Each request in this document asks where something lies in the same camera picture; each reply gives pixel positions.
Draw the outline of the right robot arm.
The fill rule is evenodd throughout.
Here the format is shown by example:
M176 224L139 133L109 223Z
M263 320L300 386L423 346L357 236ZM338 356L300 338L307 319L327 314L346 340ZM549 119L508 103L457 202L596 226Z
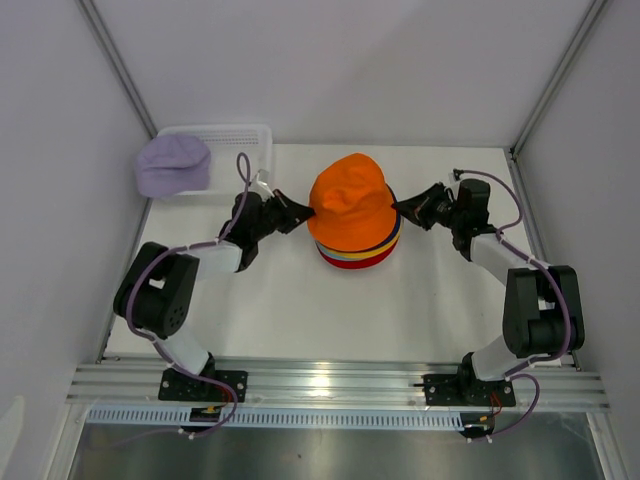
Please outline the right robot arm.
M453 380L460 399L477 404L491 393L492 382L581 349L586 334L576 271L525 253L490 223L493 176L465 170L454 176L452 184L436 183L393 208L424 231L448 229L454 249L505 288L501 335L468 353Z

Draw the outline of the lavender bucket hat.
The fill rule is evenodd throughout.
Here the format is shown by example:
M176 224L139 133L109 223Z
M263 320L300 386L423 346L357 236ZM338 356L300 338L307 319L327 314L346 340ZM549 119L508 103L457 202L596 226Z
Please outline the lavender bucket hat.
M211 160L209 147L195 136L157 136L140 150L134 161L137 190L147 198L207 190Z

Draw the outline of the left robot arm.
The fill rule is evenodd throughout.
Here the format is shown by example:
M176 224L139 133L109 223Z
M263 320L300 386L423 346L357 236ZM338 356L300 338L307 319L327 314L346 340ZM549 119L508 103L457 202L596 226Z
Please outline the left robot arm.
M209 398L216 387L213 355L185 325L198 282L246 270L259 243L275 232L288 234L314 216L314 210L276 189L246 191L236 197L231 219L213 240L180 247L144 243L115 294L113 312L129 331L147 340L170 369L182 375L181 388L194 400Z

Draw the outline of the teal bucket hat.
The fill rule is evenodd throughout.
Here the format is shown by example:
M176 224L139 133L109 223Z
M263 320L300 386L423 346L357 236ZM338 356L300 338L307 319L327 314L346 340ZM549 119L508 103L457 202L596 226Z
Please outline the teal bucket hat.
M337 261L356 262L361 260L361 257L358 254L333 250L321 244L320 242L316 243L316 247L322 255Z

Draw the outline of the orange bucket hat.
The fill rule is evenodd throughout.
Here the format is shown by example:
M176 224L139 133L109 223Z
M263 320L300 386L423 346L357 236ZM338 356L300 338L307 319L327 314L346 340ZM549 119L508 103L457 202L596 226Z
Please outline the orange bucket hat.
M394 230L394 202L380 166L363 153L353 153L317 176L309 193L314 216L307 226L314 240L330 249L369 250Z

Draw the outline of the red bucket hat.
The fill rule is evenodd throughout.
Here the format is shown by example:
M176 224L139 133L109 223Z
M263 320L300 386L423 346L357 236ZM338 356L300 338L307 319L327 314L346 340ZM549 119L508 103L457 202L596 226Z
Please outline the red bucket hat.
M372 258L372 259L369 259L369 260L364 260L364 261L361 261L361 262L336 261L336 260L333 260L331 258L328 258L328 257L322 255L319 252L319 250L317 249L317 247L316 247L316 249L318 250L318 252L319 252L320 256L322 257L322 259L324 261L326 261L328 264L330 264L331 266L333 266L333 267L336 267L336 268L339 268L339 269L343 269L343 270L361 270L361 269L367 269L367 268L374 267L374 266L380 264L381 262L383 262L387 257L389 257L393 253L393 251L395 250L397 244L395 245L395 247L392 250L387 251L385 254L383 254L381 256L378 256L378 257L375 257L375 258Z

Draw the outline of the blue bucket hat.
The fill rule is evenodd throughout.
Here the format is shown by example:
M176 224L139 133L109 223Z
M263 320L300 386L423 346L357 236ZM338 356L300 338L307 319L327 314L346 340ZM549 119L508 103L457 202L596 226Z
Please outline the blue bucket hat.
M340 253L384 249L396 239L402 225L392 207L395 200L385 183L319 189L310 198L316 212L309 221L310 234L323 247Z

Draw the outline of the yellow bucket hat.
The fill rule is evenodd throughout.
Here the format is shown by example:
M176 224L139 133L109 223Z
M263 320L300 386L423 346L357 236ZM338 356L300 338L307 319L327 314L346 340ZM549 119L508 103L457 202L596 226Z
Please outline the yellow bucket hat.
M402 224L403 224L403 221L401 219L397 220L394 226L394 229L391 231L389 236L377 246L366 249L366 250L352 251L352 253L358 254L361 257L361 260L356 262L369 260L369 259L381 256L389 250L392 250L399 240L401 230L402 230Z

